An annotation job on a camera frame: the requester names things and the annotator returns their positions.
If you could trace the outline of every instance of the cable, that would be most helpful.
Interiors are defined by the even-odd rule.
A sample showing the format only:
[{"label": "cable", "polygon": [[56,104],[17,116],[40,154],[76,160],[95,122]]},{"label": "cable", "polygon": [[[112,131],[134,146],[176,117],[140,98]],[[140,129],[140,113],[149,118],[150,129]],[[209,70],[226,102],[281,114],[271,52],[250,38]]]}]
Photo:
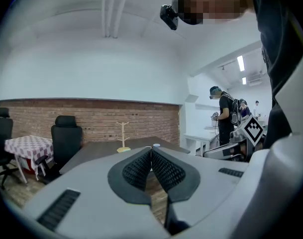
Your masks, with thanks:
[{"label": "cable", "polygon": [[217,134],[216,134],[216,124],[217,124],[217,119],[216,119],[216,121],[215,121],[214,133],[215,133],[215,136],[216,136],[216,138],[218,139],[218,141],[220,141],[219,137],[218,137]]}]

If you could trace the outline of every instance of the black t-shirt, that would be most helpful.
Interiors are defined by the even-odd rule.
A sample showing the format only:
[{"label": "black t-shirt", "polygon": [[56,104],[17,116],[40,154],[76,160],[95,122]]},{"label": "black t-shirt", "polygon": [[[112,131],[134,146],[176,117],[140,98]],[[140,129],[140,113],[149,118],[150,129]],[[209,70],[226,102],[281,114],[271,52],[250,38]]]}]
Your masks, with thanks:
[{"label": "black t-shirt", "polygon": [[[222,92],[222,95],[220,97],[219,105],[220,105],[220,114],[223,113],[223,108],[229,108],[229,112],[231,113],[232,111],[232,104],[233,104],[233,99],[227,97],[229,94],[227,92]],[[231,122],[231,116],[229,116],[226,119],[219,119],[218,120],[218,127],[219,130],[231,130],[233,131],[234,126]]]},{"label": "black t-shirt", "polygon": [[283,111],[276,103],[275,95],[303,56],[303,34],[295,18],[303,7],[300,5],[299,10],[295,9],[295,0],[253,0],[253,2],[273,96],[273,109],[264,143],[264,147],[269,148],[276,140],[291,132]]},{"label": "black t-shirt", "polygon": [[242,116],[242,118],[243,117],[245,117],[245,116],[247,116],[247,115],[250,115],[250,109],[249,109],[249,107],[247,106],[247,107],[245,107],[245,109],[244,110],[241,110],[241,116]]}]

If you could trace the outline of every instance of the white desk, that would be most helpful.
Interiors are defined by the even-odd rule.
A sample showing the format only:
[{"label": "white desk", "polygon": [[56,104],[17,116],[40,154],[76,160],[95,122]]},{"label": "white desk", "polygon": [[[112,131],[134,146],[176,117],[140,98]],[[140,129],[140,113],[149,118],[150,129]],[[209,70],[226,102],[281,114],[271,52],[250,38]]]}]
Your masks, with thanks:
[{"label": "white desk", "polygon": [[266,125],[268,125],[269,118],[268,117],[258,117],[257,121],[260,124],[260,126],[266,126]]},{"label": "white desk", "polygon": [[217,133],[219,132],[219,128],[217,126],[210,126],[209,125],[209,126],[205,126],[204,128],[207,129],[207,130],[215,130]]},{"label": "white desk", "polygon": [[219,132],[214,130],[202,129],[197,132],[188,132],[184,136],[187,142],[187,149],[191,155],[196,155],[196,143],[200,142],[200,155],[203,154],[203,144],[205,143],[205,151],[210,150],[210,143],[219,135]]}]

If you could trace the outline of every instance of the person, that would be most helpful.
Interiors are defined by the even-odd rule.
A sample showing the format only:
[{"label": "person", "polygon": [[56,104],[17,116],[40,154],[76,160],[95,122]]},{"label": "person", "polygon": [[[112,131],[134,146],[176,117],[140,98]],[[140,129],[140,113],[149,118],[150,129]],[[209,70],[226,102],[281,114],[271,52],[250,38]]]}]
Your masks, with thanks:
[{"label": "person", "polygon": [[244,102],[245,105],[247,105],[247,102],[246,102],[243,98],[241,98],[239,101],[240,101],[240,103],[241,103],[241,102]]},{"label": "person", "polygon": [[247,120],[249,117],[250,117],[250,109],[249,107],[245,104],[245,100],[243,100],[241,102],[241,117],[242,117],[242,120]]},{"label": "person", "polygon": [[255,101],[255,106],[253,109],[253,116],[257,119],[258,118],[258,113],[257,113],[257,107],[259,106],[259,101]]},{"label": "person", "polygon": [[222,146],[230,142],[230,133],[234,131],[230,116],[234,99],[218,86],[210,88],[210,98],[219,99],[220,115],[213,117],[213,119],[218,121],[219,141],[220,146]]},{"label": "person", "polygon": [[198,24],[204,18],[236,19],[246,11],[256,13],[262,53],[272,88],[272,110],[264,148],[291,133],[275,96],[303,56],[303,0],[178,0],[183,21]]}]

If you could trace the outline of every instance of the shelf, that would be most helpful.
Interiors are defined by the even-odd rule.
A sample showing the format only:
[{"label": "shelf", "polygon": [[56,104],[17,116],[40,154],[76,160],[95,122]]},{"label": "shelf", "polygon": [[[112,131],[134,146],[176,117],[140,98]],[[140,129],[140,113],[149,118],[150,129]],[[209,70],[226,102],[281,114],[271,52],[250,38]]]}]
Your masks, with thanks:
[{"label": "shelf", "polygon": [[210,106],[210,105],[204,105],[204,104],[196,104],[196,110],[212,110],[217,111],[219,110],[219,106]]},{"label": "shelf", "polygon": [[196,95],[189,94],[186,98],[187,103],[195,103],[199,97]]}]

